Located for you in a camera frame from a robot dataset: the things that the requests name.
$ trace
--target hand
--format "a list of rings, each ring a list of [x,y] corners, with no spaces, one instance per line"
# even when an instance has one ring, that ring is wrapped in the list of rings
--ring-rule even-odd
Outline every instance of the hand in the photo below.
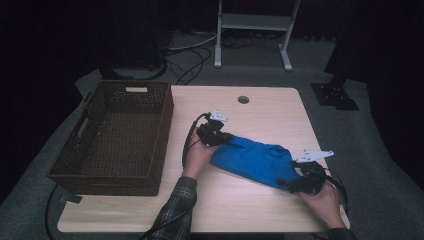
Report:
[[[334,185],[329,181],[325,181],[321,191],[315,196],[310,196],[304,192],[297,195],[328,229],[346,228],[340,215],[339,195]]]
[[[191,136],[191,146],[187,153],[187,159],[182,176],[197,179],[202,170],[208,165],[212,154],[218,149],[218,146],[206,147],[197,135],[197,128],[194,129]]]

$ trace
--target person's left hand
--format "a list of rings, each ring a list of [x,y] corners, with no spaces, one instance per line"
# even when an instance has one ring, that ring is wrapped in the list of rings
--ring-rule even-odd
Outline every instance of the person's left hand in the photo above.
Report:
[[[197,128],[191,136],[191,146],[187,153],[186,164],[182,176],[197,179],[203,169],[208,165],[211,160],[212,154],[218,149],[218,146],[207,147],[197,135]]]

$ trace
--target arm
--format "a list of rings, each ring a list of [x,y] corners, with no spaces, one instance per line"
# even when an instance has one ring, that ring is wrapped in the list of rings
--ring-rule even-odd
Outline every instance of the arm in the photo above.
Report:
[[[321,191],[315,196],[304,192],[298,193],[298,196],[308,205],[315,217],[327,227],[330,239],[356,239],[353,232],[348,230],[343,223],[340,215],[339,195],[330,182],[326,181]]]
[[[217,147],[206,147],[199,140],[199,136],[194,131],[183,173],[178,179],[168,202],[162,207],[156,217],[152,228],[162,225],[162,223],[180,214],[183,216],[179,220],[173,221],[154,232],[148,239],[174,240],[190,238],[192,208],[197,200],[197,178],[208,165],[212,154],[217,149]]]

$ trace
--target black base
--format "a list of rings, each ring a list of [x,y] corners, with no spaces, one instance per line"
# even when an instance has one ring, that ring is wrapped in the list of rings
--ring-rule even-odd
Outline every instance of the black base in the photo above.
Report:
[[[337,110],[359,110],[343,87],[333,87],[322,83],[311,83],[311,86],[321,106],[335,106]]]

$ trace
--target plaid sleeve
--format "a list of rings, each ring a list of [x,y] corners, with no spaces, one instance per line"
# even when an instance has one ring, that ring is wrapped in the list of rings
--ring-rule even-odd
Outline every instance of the plaid sleeve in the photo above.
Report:
[[[162,207],[153,228],[163,222],[189,210],[179,220],[153,233],[148,239],[190,239],[192,207],[196,204],[197,181],[189,177],[180,177],[168,202]]]

